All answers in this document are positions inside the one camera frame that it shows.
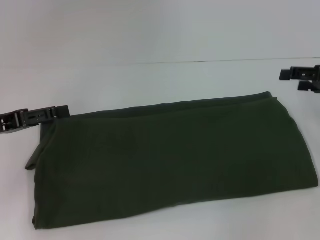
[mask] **white surface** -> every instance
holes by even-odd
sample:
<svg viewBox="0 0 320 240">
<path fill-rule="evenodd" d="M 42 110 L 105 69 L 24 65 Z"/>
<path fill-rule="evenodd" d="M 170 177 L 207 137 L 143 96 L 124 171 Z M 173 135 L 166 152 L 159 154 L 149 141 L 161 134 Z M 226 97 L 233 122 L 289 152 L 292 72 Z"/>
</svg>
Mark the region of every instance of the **white surface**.
<svg viewBox="0 0 320 240">
<path fill-rule="evenodd" d="M 72 115 L 270 91 L 320 166 L 320 95 L 281 82 L 320 59 L 315 0 L 2 0 L 0 113 L 69 105 Z M 197 61 L 226 61 L 175 63 Z M 2 240 L 316 240 L 320 188 L 197 203 L 35 231 L 39 128 L 0 135 Z"/>
<path fill-rule="evenodd" d="M 0 66 L 320 57 L 316 0 L 2 0 Z"/>
<path fill-rule="evenodd" d="M 320 166 L 320 96 L 279 81 L 281 68 L 316 60 L 261 60 L 86 68 L 1 69 L 0 113 L 68 104 L 72 115 L 271 91 L 294 117 Z M 316 240 L 320 188 L 168 208 L 53 230 L 32 225 L 34 171 L 24 169 L 39 128 L 0 135 L 0 238 L 4 240 Z"/>
</svg>

